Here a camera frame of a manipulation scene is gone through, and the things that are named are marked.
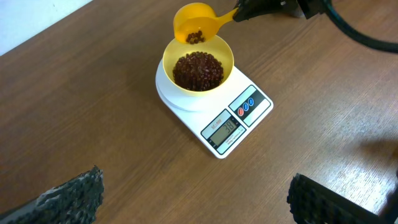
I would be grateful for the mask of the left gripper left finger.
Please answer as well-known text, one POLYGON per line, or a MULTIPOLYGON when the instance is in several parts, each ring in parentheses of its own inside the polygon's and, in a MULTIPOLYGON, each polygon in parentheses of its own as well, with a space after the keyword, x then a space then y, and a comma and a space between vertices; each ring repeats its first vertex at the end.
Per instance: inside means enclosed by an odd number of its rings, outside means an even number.
POLYGON ((96 220, 103 203, 103 171, 97 166, 1 214, 1 223, 81 223, 96 220))

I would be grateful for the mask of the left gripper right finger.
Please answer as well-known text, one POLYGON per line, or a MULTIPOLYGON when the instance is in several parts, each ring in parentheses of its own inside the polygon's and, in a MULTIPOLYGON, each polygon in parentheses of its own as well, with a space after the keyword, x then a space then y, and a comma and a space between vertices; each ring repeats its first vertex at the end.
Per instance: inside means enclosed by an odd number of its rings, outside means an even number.
POLYGON ((383 224, 376 214, 297 173, 289 187, 287 203, 296 223, 383 224))

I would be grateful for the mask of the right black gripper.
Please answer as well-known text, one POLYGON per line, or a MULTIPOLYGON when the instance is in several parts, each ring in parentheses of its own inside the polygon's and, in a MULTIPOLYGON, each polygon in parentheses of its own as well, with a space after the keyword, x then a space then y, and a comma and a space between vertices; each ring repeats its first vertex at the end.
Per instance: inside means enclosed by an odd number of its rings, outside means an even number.
POLYGON ((321 0, 238 0, 234 8, 235 22, 275 13, 309 19, 325 12, 321 0))

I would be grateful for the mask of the yellow measuring scoop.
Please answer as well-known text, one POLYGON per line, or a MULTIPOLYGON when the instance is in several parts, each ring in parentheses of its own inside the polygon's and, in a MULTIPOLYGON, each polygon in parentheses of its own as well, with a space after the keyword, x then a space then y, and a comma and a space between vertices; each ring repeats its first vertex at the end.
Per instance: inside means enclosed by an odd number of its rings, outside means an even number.
POLYGON ((238 9, 218 17, 212 7, 205 3, 194 2, 181 7, 174 16, 174 37, 177 41, 187 44, 189 34, 202 32, 205 40, 214 37, 219 29, 233 20, 238 9))

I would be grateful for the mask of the red adzuki beans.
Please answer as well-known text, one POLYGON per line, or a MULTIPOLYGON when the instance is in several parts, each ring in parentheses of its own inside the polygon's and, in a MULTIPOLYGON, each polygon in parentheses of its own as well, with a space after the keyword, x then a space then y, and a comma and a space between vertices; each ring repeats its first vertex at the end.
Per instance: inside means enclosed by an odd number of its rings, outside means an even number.
POLYGON ((208 91, 221 85, 224 79, 222 63, 208 52, 185 54, 172 70, 174 83, 190 91, 208 91))

